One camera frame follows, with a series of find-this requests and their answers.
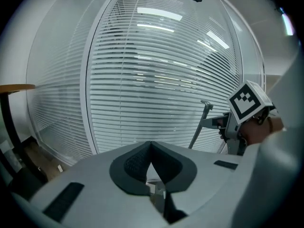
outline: black rubber pad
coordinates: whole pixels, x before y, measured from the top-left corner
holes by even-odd
[[[43,212],[51,219],[60,222],[75,199],[80,194],[83,184],[71,182],[67,187],[51,202],[51,204]]]
[[[235,170],[238,167],[238,164],[230,163],[230,162],[226,162],[226,161],[216,161],[216,162],[214,162],[214,164],[228,168],[228,169],[232,169],[232,170]]]
[[[128,194],[149,196],[150,188],[146,181],[150,163],[150,141],[147,141],[113,160],[110,177],[116,186]]]

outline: black slot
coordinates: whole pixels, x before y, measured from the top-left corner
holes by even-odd
[[[83,184],[71,182],[51,202],[43,213],[49,216],[51,219],[60,222],[80,194],[83,187]]]
[[[230,162],[226,162],[226,161],[216,161],[216,162],[214,162],[214,164],[228,168],[228,169],[232,169],[232,170],[235,170],[238,167],[238,164],[230,163]]]

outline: gray plastic surface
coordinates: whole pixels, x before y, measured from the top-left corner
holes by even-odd
[[[94,155],[81,160],[68,171],[46,184],[30,203],[43,211],[72,181],[84,184],[73,206],[62,219],[71,228],[91,227],[164,227],[167,221],[147,196],[126,194],[111,180],[109,167],[117,156],[143,142]]]
[[[234,214],[234,228],[248,224],[260,227],[283,202],[303,164],[303,130],[289,128],[263,141],[251,180]]]
[[[239,140],[234,140],[234,139],[227,140],[228,154],[237,154],[238,148],[239,148]]]
[[[172,227],[231,227],[234,211],[250,180],[258,148],[259,144],[249,146],[246,149],[243,157],[231,155],[231,157],[241,158],[236,170],[229,176],[229,178],[225,180],[219,190],[217,192],[214,192],[214,196],[212,196],[208,202],[202,205],[197,211],[191,213],[188,217],[174,223]],[[199,199],[201,194],[196,195],[195,198]]]
[[[19,207],[27,215],[27,217],[32,220],[38,227],[43,228],[64,228],[63,225],[53,221],[51,218],[43,214],[39,209],[31,205],[24,198],[16,193],[12,193],[12,196]]]
[[[237,124],[237,121],[233,113],[230,112],[225,130],[225,136],[229,139],[238,139],[237,136],[238,136],[239,127],[240,125]]]
[[[189,188],[184,192],[173,193],[171,195],[175,207],[186,214],[191,214],[207,203],[223,187],[227,179],[234,174],[234,170],[215,165],[215,161],[221,160],[239,164],[242,159],[241,156],[236,155],[202,152],[177,147],[164,142],[158,143],[188,157],[197,166],[197,176]]]
[[[217,121],[219,119],[223,119],[223,115],[222,116],[217,116],[217,117],[212,117],[212,118],[208,118],[208,119],[204,119],[204,121],[201,122],[202,127],[206,127],[206,128],[210,128],[210,129],[218,129],[218,125],[214,125],[213,122]]]

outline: white wall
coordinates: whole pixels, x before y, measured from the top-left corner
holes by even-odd
[[[271,0],[227,0],[249,25],[262,51],[267,75],[283,75],[298,51],[296,36],[286,36],[282,16]]]
[[[25,84],[29,52],[36,32],[56,0],[24,0],[0,38],[0,85]],[[9,96],[13,121],[21,141],[30,135],[26,92]]]
[[[251,35],[251,32],[244,24],[243,20],[236,14],[236,12],[226,3],[224,3],[224,5],[237,34],[242,56],[243,79],[256,82],[260,86],[263,86],[263,62],[260,52],[256,48],[256,43]]]

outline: metal rod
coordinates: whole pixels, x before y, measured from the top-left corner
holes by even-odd
[[[204,103],[205,107],[204,107],[204,111],[203,111],[203,114],[201,116],[201,119],[199,121],[199,125],[198,125],[198,127],[197,127],[197,129],[195,131],[195,134],[194,134],[194,136],[193,136],[193,138],[191,140],[191,143],[190,143],[190,145],[188,147],[189,149],[192,149],[195,141],[197,140],[197,138],[198,138],[198,136],[200,134],[200,131],[202,129],[202,121],[207,118],[209,111],[213,109],[213,105],[210,102],[205,101],[205,100],[201,100],[200,102]]]
[[[218,149],[218,151],[217,151],[218,154],[222,153],[223,148],[225,147],[225,144],[226,144],[226,143],[225,143],[225,141],[223,140],[222,144],[220,145],[220,147],[219,147],[219,149]]]
[[[26,152],[23,149],[22,143],[18,137],[16,128],[15,128],[15,125],[14,125],[14,122],[13,122],[13,119],[11,116],[8,93],[0,94],[0,105],[1,105],[1,112],[2,112],[2,116],[3,116],[4,125],[6,127],[9,138],[10,138],[17,154],[20,156],[23,163],[33,173],[33,175],[36,176],[37,179],[39,179],[43,184],[47,183],[47,181],[48,181],[47,177],[39,171],[38,167],[32,162],[32,160],[29,158],[29,156],[26,154]]]

